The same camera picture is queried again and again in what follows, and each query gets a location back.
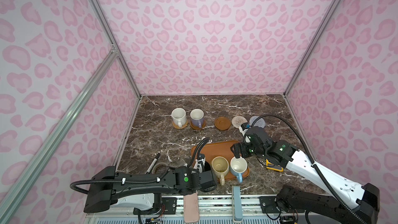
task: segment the purple mug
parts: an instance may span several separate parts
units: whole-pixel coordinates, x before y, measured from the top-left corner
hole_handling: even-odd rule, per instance
[[[205,122],[205,114],[201,109],[193,109],[191,111],[191,122],[192,125],[198,128],[202,128]]]

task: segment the mug handle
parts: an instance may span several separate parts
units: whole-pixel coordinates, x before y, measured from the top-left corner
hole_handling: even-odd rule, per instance
[[[220,175],[220,184],[221,184],[221,186],[223,186],[225,184],[225,178],[224,178],[223,174]]]
[[[242,183],[243,181],[242,173],[237,174],[236,179],[238,180],[239,183]]]

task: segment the brown tray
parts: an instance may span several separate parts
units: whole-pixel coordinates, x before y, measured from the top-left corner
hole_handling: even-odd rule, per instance
[[[211,144],[206,144],[200,153],[204,154],[206,157],[206,161],[211,164],[211,161],[215,157],[225,157],[229,162],[231,159],[234,157],[234,154],[231,151],[231,146],[235,143],[239,143],[237,140],[230,140],[230,141],[224,141],[224,142],[218,142],[218,143],[211,143]],[[193,155],[193,151],[195,150],[196,146],[192,147],[191,149],[191,156]],[[249,175],[249,167],[245,171],[245,173],[242,174],[242,177],[247,177]],[[236,176],[234,176],[231,172],[228,172],[228,174],[225,176],[225,180],[232,180],[236,179]]]

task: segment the pink leopard print wallpaper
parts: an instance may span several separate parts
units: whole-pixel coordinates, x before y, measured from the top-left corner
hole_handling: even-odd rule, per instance
[[[398,220],[398,2],[344,0],[289,101],[319,162],[380,188]]]
[[[0,0],[0,201],[109,50],[87,0]]]
[[[284,92],[331,0],[99,0],[142,94]]]
[[[113,164],[136,102],[115,61],[10,224],[82,223],[86,198],[69,184]]]

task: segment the marker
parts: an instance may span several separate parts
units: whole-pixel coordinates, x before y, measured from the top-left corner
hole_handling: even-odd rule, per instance
[[[152,167],[155,165],[156,161],[160,158],[160,153],[156,155],[156,157],[153,159],[152,163],[150,164],[148,170],[145,172],[145,174],[149,174],[150,171],[152,170]]]

